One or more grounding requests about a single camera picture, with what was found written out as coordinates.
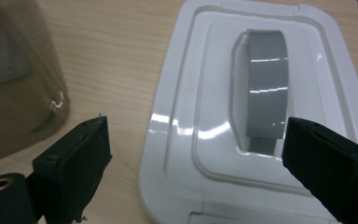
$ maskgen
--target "wooden table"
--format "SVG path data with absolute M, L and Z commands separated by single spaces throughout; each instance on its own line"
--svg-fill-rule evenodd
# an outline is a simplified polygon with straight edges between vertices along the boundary
M 268 1 L 308 4 L 333 16 L 358 74 L 356 0 Z M 86 223 L 151 223 L 138 192 L 139 163 L 165 51 L 185 0 L 38 2 L 62 65 L 71 112 L 49 139 L 0 160 L 0 175 L 30 174 L 33 158 L 81 121 L 101 113 L 109 118 L 114 158 L 84 212 Z

